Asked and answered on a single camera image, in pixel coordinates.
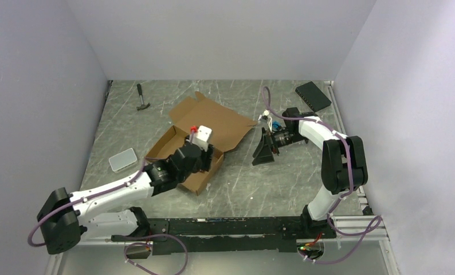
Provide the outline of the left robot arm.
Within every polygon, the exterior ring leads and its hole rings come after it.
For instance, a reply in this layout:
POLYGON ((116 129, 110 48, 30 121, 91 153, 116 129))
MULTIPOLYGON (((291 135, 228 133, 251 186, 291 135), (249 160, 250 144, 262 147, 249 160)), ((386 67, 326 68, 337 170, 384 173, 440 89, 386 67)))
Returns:
POLYGON ((168 192, 192 174, 209 172, 214 151, 211 144, 185 142, 168 157, 142 163, 137 172, 123 179, 83 191, 58 188, 38 212, 28 244, 44 246, 48 254, 55 255, 68 251, 82 239, 124 235, 143 240, 150 232, 150 224, 140 207, 119 213, 111 209, 168 192))

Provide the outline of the black blue highlighter marker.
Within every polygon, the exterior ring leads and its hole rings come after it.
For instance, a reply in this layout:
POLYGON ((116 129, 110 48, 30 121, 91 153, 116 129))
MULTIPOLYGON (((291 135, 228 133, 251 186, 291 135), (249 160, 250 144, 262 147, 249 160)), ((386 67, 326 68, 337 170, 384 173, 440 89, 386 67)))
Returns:
POLYGON ((283 129, 283 126, 278 122, 278 121, 273 121, 272 122, 272 131, 273 132, 278 132, 283 129))

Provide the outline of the black handled hammer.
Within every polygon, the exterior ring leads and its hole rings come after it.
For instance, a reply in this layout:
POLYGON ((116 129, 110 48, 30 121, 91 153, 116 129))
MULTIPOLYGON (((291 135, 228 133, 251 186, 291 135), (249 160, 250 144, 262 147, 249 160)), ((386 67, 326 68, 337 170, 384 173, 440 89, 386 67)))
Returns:
POLYGON ((146 103, 143 97, 143 90, 142 90, 142 85, 138 84, 137 86, 137 91, 140 99, 140 105, 136 107, 137 111, 142 111, 150 107, 150 103, 146 103))

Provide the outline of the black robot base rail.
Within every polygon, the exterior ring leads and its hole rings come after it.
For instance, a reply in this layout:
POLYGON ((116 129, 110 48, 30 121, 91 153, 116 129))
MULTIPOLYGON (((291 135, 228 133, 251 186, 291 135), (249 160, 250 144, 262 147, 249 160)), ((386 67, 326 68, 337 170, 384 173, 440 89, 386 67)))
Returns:
POLYGON ((151 241, 155 256, 182 253, 183 247, 169 236, 180 239, 187 251, 234 252, 276 250, 295 252, 297 246, 317 237, 336 238, 327 222, 308 222, 301 216, 248 218, 150 218, 150 228, 130 235, 111 235, 112 242, 151 241))

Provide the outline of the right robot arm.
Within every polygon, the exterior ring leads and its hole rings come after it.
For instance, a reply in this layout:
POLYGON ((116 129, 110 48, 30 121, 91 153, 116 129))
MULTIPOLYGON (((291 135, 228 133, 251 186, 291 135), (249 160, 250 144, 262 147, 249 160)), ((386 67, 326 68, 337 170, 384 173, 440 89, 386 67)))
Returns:
POLYGON ((308 204, 309 217, 300 222, 302 234, 308 238, 322 231, 322 220, 341 196, 354 191, 368 181, 363 141, 358 136, 347 136, 321 120, 313 112, 299 112, 288 108, 283 112, 285 125, 276 127, 269 110, 258 119, 266 123, 261 130, 261 140, 253 153, 252 165, 274 162, 280 148, 301 141, 312 142, 322 151, 322 187, 308 204))

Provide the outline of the white plastic box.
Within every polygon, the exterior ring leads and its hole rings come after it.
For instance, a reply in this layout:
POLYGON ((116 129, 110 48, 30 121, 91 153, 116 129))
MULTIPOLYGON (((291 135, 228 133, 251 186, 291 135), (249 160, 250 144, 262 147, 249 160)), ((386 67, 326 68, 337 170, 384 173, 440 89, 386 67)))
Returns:
POLYGON ((119 172, 135 163, 138 157, 133 148, 128 148, 108 159, 108 163, 113 172, 119 172))

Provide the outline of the brown cardboard box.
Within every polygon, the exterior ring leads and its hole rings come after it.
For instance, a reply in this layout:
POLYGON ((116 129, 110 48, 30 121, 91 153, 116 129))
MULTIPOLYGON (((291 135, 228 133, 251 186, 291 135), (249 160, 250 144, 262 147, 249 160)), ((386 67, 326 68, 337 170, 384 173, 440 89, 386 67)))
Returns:
POLYGON ((213 146, 210 170, 190 175, 182 186, 195 195, 207 187, 208 181, 220 168, 224 154, 237 147, 242 138, 257 124, 256 121, 242 116, 236 111, 208 99, 196 91, 195 97, 187 97, 169 113, 172 126, 152 146, 146 157, 164 159, 189 140, 207 149, 213 146))

